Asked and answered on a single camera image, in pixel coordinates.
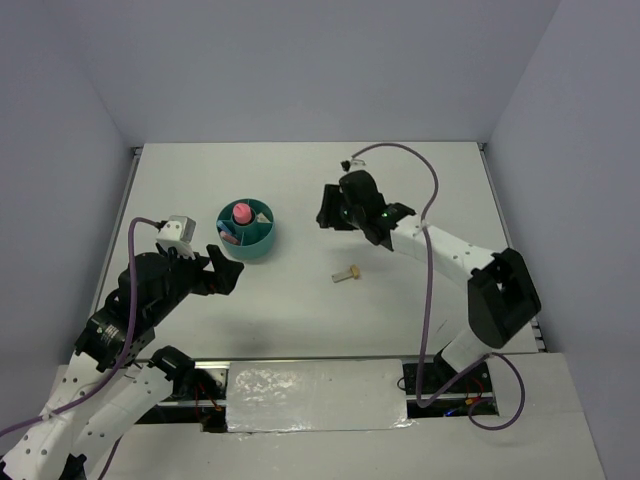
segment cable clip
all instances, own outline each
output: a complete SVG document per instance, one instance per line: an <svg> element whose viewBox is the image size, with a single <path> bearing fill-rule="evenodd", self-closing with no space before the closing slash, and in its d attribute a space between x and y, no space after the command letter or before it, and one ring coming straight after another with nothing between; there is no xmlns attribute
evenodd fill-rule
<svg viewBox="0 0 640 480"><path fill-rule="evenodd" d="M55 408L50 408L49 405L45 405L43 409L43 414L41 415L42 421L47 422L51 419L61 420L64 423L67 423L69 420L64 418L62 415L58 415L55 412Z"/></svg>

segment black joint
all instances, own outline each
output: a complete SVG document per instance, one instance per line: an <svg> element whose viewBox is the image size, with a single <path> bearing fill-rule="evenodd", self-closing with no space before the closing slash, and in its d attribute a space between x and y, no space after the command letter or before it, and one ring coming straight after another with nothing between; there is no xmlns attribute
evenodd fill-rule
<svg viewBox="0 0 640 480"><path fill-rule="evenodd" d="M469 326L483 343L502 348L542 305L522 255L507 248L493 256L467 283Z"/></svg>
<svg viewBox="0 0 640 480"><path fill-rule="evenodd" d="M166 346L156 351L149 362L150 366L159 368L173 382L174 392L180 390L185 376L196 368L196 362L180 350Z"/></svg>

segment wire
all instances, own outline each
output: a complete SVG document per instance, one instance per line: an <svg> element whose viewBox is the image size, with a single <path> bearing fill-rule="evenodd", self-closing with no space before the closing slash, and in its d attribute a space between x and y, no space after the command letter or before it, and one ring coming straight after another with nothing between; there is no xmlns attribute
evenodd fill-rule
<svg viewBox="0 0 640 480"><path fill-rule="evenodd" d="M482 382L480 380L478 380L477 378L475 378L475 377L471 377L471 380L476 382L478 384L478 386L480 387L480 393L475 398L476 400L478 400L479 398L482 398L482 394L484 393L484 385L482 385Z"/></svg>
<svg viewBox="0 0 640 480"><path fill-rule="evenodd" d="M482 398L476 402L473 402L471 407L469 407L468 415L469 415L469 420L471 420L471 423L473 423L476 427L481 428L483 430L490 430L495 432L498 430L504 430L505 428L509 428L511 425L516 423L518 418L520 418L520 415L522 415L522 411L524 410L526 392L524 388L524 380L522 380L522 375L520 375L520 372L518 371L516 366L511 362L511 360L509 360L503 354L497 353L497 352L493 352L492 356L502 359L507 364L507 366L511 369L513 374L516 376L516 379L518 380L518 387L520 388L520 403L518 404L518 409L516 410L516 413L513 415L513 417L511 417L510 420L503 423L502 425L483 425L473 417L473 411L476 409L476 407L481 403L491 402L492 401L491 398Z"/></svg>
<svg viewBox="0 0 640 480"><path fill-rule="evenodd" d="M107 474L107 472L109 471L109 467L111 466L113 457L116 456L116 451L118 450L118 446L120 445L120 440L122 440L122 437L116 440L116 443L114 443L113 447L111 447L111 453L109 453L109 458L107 458L107 463L105 463L104 467L102 467L102 471L100 472L100 476L98 477L98 480L102 480Z"/></svg>
<svg viewBox="0 0 640 480"><path fill-rule="evenodd" d="M525 400L524 382L522 381L522 377L520 376L520 373L518 372L516 367L513 365L513 363L511 363L504 355L499 353L483 355L478 360L476 360L471 365L469 365L467 368L465 368L464 370L459 372L457 375L455 375L453 378L451 378L447 383L445 383L442 387L440 387L440 389L436 393L434 393L430 398L426 400L422 398L422 386L424 382L424 364L427 356L427 340L429 339L429 324L431 323L431 304L433 301L433 270L434 270L433 245L431 244L431 236L429 235L429 230L427 228L425 219L427 217L427 213L429 212L429 209L431 208L431 206L433 205L433 202L435 202L436 197L438 196L438 192L440 190L440 181L438 179L438 174L433 168L433 165L431 165L431 163L424 156L422 156L419 152L417 152L413 148L403 145L401 143L394 143L394 142L374 143L373 145L369 145L357 151L356 153L354 153L351 156L351 159L354 160L356 159L356 157L362 155L363 153L366 153L370 150L373 150L374 148L379 148L379 147L399 148L401 150L404 150L406 152L413 154L418 159L420 159L422 163L425 164L425 166L431 172L431 176L433 177L433 193L431 194L429 201L424 206L424 208L422 209L422 213L420 214L420 223L422 227L422 233L424 234L424 239L427 246L427 294L425 296L425 304L424 304L424 319L422 324L422 338L420 342L420 356L418 357L418 372L417 372L417 378L416 378L416 404L420 408L427 408L433 402L435 402L440 395L446 392L451 387L451 385L453 385L458 380L463 378L466 374L471 372L474 368L476 368L478 365L483 363L489 357L495 355L496 357L501 358L502 360L507 362L507 365L516 374L516 378L518 379L518 383L520 384L520 407L516 411L516 414L513 416L513 418L511 418L511 420L509 420L505 424L498 425L495 427L487 427L485 425L478 423L471 417L473 410L475 409L474 408L475 406L479 405L480 403L489 401L489 399L486 399L486 400L482 399L482 400L478 400L477 402L474 402L471 408L469 408L469 418L471 419L471 422L474 425L476 425L477 427L483 428L485 430L502 430L504 428L510 427L516 422L516 420L518 420L518 418L520 417L520 414L522 413L522 409L524 408L524 400Z"/></svg>
<svg viewBox="0 0 640 480"><path fill-rule="evenodd" d="M216 412L221 412L222 411L222 407L220 405L218 405L213 398L211 398L211 396L207 393L207 391L204 389L204 387L202 386L201 383L199 383L198 385L200 385L200 388L202 389L204 394L207 396L209 401L213 404L213 408L215 408Z"/></svg>
<svg viewBox="0 0 640 480"><path fill-rule="evenodd" d="M133 333L136 325L136 311L138 308L138 279L136 272L136 261L135 261L135 251L134 251L134 231L135 227L138 223L146 223L148 225L152 225L154 227L157 226L157 223L149 220L147 218L136 217L131 220L129 224L129 233L128 233L128 248L129 248L129 275L130 275L130 283L131 283L131 293L130 293L130 301L129 301L129 324L127 326L127 335L125 338L124 346L122 347L122 352L120 356L116 360L115 365L107 374L102 378L102 380L86 395L66 404L62 407L56 408L51 413L60 415L61 413L67 412L72 408L77 407L78 405L83 404L94 395L96 395L99 391L101 391L116 375L118 370L122 368L127 360L127 355L129 355L129 350L131 350L131 343L133 342ZM37 417L30 418L28 420L24 420L22 422L16 423L15 425L11 425L3 430L0 430L0 438L5 435L20 430L25 427L30 427L31 425L35 425L36 423L40 423L44 421L45 418L42 415L38 415Z"/></svg>

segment black bracket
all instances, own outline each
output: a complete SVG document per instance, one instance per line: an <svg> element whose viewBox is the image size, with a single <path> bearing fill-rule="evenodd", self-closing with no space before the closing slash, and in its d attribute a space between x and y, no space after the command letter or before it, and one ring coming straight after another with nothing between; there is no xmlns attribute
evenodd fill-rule
<svg viewBox="0 0 640 480"><path fill-rule="evenodd" d="M475 269L467 283L469 326L492 348L502 348L542 308L522 255L511 248Z"/></svg>

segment pink toy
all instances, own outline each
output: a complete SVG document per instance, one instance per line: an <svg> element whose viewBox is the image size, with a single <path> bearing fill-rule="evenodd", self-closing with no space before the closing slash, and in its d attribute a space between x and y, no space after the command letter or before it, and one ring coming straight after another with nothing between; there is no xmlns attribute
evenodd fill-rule
<svg viewBox="0 0 640 480"><path fill-rule="evenodd" d="M233 219L238 225L251 223L251 207L246 203L236 203L233 206Z"/></svg>

